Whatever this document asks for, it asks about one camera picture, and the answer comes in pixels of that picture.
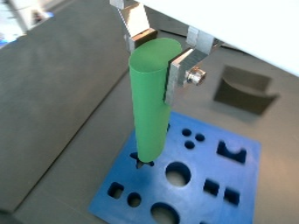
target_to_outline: circular hole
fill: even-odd
[[[195,139],[196,139],[199,142],[203,142],[205,139],[206,139],[206,137],[205,137],[203,134],[198,134],[198,135],[195,136]]]
[[[188,136],[192,134],[192,132],[191,132],[190,129],[183,129],[183,130],[182,130],[182,134],[183,134],[186,137],[188,137]]]
[[[186,186],[191,181],[191,170],[183,163],[171,163],[166,168],[166,177],[174,186]]]
[[[131,192],[127,196],[127,204],[131,207],[139,207],[142,203],[142,197],[136,192]]]
[[[192,142],[192,141],[186,141],[186,143],[184,143],[184,147],[186,147],[188,150],[194,149],[194,147],[195,147],[194,142]]]
[[[151,208],[151,214],[158,224],[179,224],[180,217],[171,206],[164,203],[155,203]]]

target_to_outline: blue board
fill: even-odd
[[[156,223],[159,209],[174,223],[253,223],[259,152],[259,142],[172,112],[162,156],[139,162],[134,132],[88,210],[114,224]]]

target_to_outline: hole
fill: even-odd
[[[186,141],[186,143],[184,143],[184,147],[186,147],[188,150],[192,150],[194,147],[195,147],[194,142],[192,142],[192,141]]]
[[[241,149],[239,152],[231,152],[227,148],[227,145],[223,141],[219,141],[218,154],[226,158],[235,160],[237,162],[245,164],[247,160],[247,151]]]
[[[142,203],[142,197],[136,192],[131,192],[127,196],[127,204],[131,207],[139,207]]]
[[[138,154],[136,154],[136,152],[131,153],[131,154],[130,154],[130,157],[131,157],[132,159],[135,159],[135,168],[136,168],[136,169],[140,169],[144,165],[155,166],[155,162],[154,162],[154,161],[152,161],[152,162],[148,162],[148,163],[142,162],[142,161],[139,160],[139,158],[138,158]]]
[[[182,134],[183,134],[186,137],[188,137],[188,136],[192,134],[192,132],[191,132],[190,129],[183,129],[183,130],[182,130]]]
[[[180,217],[171,206],[164,203],[155,203],[151,208],[151,214],[158,224],[179,224]]]
[[[186,186],[192,177],[190,168],[183,163],[171,163],[166,168],[166,177],[174,186]]]
[[[237,206],[239,204],[239,193],[233,189],[226,188],[225,200]]]
[[[118,200],[122,196],[124,189],[126,188],[119,183],[115,182],[111,184],[107,190],[107,195]]]
[[[195,136],[195,139],[196,139],[199,142],[203,142],[205,139],[206,139],[206,137],[205,137],[203,134],[198,134],[198,135]]]
[[[214,182],[213,180],[206,179],[205,186],[203,186],[203,191],[206,193],[213,194],[214,196],[218,196],[219,189],[221,189],[221,185],[217,182]]]

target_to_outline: black object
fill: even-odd
[[[271,78],[226,66],[214,100],[262,115],[279,94],[267,94]]]

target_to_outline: metal bracket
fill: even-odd
[[[146,7],[135,1],[110,0],[116,6],[126,34],[126,47],[132,52],[143,43],[156,39],[158,31],[150,28]]]
[[[201,63],[223,44],[209,33],[194,27],[188,29],[186,42],[191,48],[171,61],[168,69],[164,103],[171,106],[176,88],[184,88],[188,83],[194,83],[196,86],[203,83],[207,73],[201,70]]]

